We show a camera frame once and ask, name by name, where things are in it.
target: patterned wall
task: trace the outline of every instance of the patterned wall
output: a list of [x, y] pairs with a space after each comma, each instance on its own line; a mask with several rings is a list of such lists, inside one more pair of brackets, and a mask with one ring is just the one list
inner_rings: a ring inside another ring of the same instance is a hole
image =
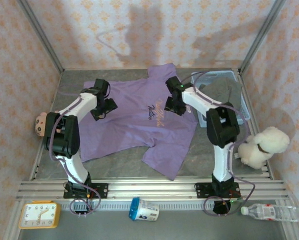
[[20, 181], [28, 179], [59, 74], [16, 0], [0, 0], [0, 239]]
[[271, 163], [299, 201], [299, 0], [286, 1], [244, 82], [261, 130], [276, 126], [291, 138]]
[[29, 0], [63, 67], [239, 67], [274, 0]]

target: teddy bear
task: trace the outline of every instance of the teddy bear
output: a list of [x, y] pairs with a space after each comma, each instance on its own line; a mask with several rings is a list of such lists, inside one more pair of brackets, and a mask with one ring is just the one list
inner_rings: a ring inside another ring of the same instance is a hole
[[286, 133], [270, 126], [255, 136], [250, 135], [246, 143], [238, 147], [238, 156], [243, 164], [260, 169], [274, 154], [285, 152], [289, 144], [290, 138]]
[[40, 137], [44, 137], [45, 134], [45, 125], [46, 125], [46, 116], [48, 114], [46, 112], [41, 112], [40, 115], [35, 119], [35, 132]]

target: mounting plate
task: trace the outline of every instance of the mounting plate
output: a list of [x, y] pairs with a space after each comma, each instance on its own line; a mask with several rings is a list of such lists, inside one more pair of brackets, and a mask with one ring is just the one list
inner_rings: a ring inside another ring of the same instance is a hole
[[198, 199], [207, 199], [208, 197], [218, 196], [223, 199], [239, 199], [241, 198], [241, 192], [239, 188], [239, 184], [237, 182], [233, 182], [232, 186], [222, 193], [215, 193], [212, 182], [198, 182], [195, 183], [194, 188], [196, 190]]
[[[108, 197], [108, 191], [109, 191], [109, 184], [108, 183], [91, 183], [91, 185], [89, 186], [92, 189], [95, 189], [99, 195], [101, 199], [107, 199]], [[64, 195], [63, 195], [64, 199], [86, 199], [87, 196], [83, 196], [82, 192], [75, 192], [72, 191], [69, 184], [66, 183], [65, 185], [65, 190], [64, 190]], [[92, 195], [92, 199], [98, 199], [99, 197], [96, 196], [96, 194]]]

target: water bottle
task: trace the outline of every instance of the water bottle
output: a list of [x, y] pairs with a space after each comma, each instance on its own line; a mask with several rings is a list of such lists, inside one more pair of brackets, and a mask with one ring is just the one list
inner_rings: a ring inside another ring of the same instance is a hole
[[269, 221], [298, 222], [299, 211], [294, 206], [278, 206], [273, 204], [253, 204], [252, 206], [242, 206], [240, 212], [249, 215], [254, 219]]

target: bottle cap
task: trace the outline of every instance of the bottle cap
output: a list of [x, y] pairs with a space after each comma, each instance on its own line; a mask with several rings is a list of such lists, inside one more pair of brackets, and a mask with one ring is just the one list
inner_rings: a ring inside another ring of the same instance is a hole
[[242, 206], [242, 207], [240, 208], [240, 212], [241, 212], [241, 214], [243, 214], [243, 215], [248, 215], [248, 214], [249, 214], [249, 209], [248, 209], [246, 206]]

